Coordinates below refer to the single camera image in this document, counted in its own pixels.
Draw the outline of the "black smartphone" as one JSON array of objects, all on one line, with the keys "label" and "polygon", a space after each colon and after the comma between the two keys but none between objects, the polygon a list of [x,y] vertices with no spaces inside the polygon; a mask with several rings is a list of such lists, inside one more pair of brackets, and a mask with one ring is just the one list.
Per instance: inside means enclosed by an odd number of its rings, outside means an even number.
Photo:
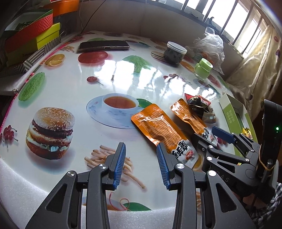
[{"label": "black smartphone", "polygon": [[130,46],[126,41],[104,40],[82,42],[77,49],[77,53],[90,51],[110,51],[110,50],[129,50]]}]

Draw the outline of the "white foam sheet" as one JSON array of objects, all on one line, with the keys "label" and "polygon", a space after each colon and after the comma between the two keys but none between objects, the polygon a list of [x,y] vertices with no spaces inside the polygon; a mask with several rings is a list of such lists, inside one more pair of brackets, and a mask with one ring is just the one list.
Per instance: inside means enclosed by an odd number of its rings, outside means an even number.
[{"label": "white foam sheet", "polygon": [[[25,228],[47,195],[1,160],[1,202],[18,228]],[[109,211],[110,227],[172,228],[174,210],[172,207],[151,211]]]}]

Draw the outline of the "orange box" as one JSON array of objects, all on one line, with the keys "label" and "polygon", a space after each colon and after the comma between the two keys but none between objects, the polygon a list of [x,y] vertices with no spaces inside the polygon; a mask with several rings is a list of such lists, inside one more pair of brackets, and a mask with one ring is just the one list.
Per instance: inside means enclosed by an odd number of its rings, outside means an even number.
[{"label": "orange box", "polygon": [[51,3],[44,5],[43,9],[53,10],[53,17],[57,17],[63,14],[78,11],[79,0],[59,0],[51,1]]}]

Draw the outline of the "beige patterned curtain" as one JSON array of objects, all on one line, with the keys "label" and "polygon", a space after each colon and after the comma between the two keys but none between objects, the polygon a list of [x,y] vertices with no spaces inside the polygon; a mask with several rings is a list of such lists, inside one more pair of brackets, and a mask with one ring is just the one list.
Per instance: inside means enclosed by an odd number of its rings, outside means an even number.
[{"label": "beige patterned curtain", "polygon": [[281,83],[281,37],[273,26],[267,27],[226,83],[253,121]]}]

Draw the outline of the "red black snack packet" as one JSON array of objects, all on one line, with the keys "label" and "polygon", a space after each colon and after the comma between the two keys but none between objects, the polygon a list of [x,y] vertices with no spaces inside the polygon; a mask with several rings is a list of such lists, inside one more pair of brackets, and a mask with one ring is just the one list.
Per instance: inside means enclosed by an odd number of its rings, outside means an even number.
[{"label": "red black snack packet", "polygon": [[202,116],[204,112],[208,113],[208,107],[211,105],[211,102],[205,99],[200,95],[190,95],[185,94],[186,101],[191,109],[197,113],[198,116]]}]

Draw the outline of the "red woven box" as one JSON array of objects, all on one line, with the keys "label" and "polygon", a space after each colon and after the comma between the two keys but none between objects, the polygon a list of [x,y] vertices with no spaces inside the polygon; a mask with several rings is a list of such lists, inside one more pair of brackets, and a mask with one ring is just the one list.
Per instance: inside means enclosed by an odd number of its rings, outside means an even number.
[{"label": "red woven box", "polygon": [[37,9],[22,13],[5,29],[4,49],[10,53],[52,27],[53,10]]}]

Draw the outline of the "orange snack pouch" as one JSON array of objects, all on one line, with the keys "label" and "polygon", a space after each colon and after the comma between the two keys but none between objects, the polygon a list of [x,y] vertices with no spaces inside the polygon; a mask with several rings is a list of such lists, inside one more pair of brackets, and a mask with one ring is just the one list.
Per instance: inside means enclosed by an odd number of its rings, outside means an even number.
[{"label": "orange snack pouch", "polygon": [[178,162],[193,168],[199,156],[192,143],[156,104],[151,104],[131,117],[131,121],[156,146],[163,143]]},{"label": "orange snack pouch", "polygon": [[181,98],[171,105],[171,110],[183,122],[190,125],[194,133],[202,136],[212,143],[216,142],[211,130],[208,129],[207,125],[197,116],[184,99]]}]

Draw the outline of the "yellow green box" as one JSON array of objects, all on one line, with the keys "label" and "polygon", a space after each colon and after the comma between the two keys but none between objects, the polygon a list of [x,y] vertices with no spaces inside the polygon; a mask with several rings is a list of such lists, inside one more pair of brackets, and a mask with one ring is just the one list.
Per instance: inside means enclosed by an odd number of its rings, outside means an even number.
[{"label": "yellow green box", "polygon": [[40,50],[47,43],[59,37],[60,23],[53,24],[42,34],[22,45],[19,49],[7,53],[7,65],[14,65],[27,60],[32,54]]}]

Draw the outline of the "dark jar white lid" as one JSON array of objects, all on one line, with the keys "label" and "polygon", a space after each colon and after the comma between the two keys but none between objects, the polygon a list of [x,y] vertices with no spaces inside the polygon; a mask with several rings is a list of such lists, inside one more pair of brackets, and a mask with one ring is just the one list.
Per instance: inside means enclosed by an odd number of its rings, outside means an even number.
[{"label": "dark jar white lid", "polygon": [[163,58],[166,62],[172,65],[179,65],[180,62],[183,60],[184,56],[187,53],[187,49],[183,46],[168,41],[167,42],[167,49],[163,54]]}]

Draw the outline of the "green glass jar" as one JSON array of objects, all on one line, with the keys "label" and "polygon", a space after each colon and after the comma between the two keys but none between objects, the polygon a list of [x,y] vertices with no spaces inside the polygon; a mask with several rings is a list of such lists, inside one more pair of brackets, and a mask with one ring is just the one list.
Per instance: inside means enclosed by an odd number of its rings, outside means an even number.
[{"label": "green glass jar", "polygon": [[194,67],[195,76],[201,80],[207,79],[210,75],[213,65],[207,59],[202,58]]}]

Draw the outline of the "gold peanut candy packet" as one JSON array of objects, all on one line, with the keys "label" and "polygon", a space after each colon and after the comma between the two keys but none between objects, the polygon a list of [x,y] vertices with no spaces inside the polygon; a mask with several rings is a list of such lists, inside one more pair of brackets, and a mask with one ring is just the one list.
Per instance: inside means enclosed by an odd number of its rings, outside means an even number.
[{"label": "gold peanut candy packet", "polygon": [[242,132],[241,132],[244,136],[248,137],[249,139],[253,140],[253,136],[251,133],[251,130],[247,127],[242,128]]}]

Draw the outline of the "green white gift box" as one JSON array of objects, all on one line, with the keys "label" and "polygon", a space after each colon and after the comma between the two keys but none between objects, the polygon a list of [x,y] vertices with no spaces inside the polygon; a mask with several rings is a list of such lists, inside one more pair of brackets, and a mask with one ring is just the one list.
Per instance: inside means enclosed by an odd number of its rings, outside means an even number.
[{"label": "green white gift box", "polygon": [[228,124],[229,131],[235,134],[241,134],[242,128],[251,130],[253,141],[258,142],[256,133],[244,105],[228,94],[224,94],[219,99],[220,106]]}]

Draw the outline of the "clear plastic bag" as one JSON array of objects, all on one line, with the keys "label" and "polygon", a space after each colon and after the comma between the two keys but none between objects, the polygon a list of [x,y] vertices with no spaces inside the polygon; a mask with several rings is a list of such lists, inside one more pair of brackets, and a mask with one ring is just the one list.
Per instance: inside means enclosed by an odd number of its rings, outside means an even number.
[{"label": "clear plastic bag", "polygon": [[225,60],[224,43],[222,38],[215,34],[213,28],[206,27],[204,38],[194,39],[190,48],[195,53],[194,57],[201,55],[213,65],[215,71],[224,75],[221,68]]}]

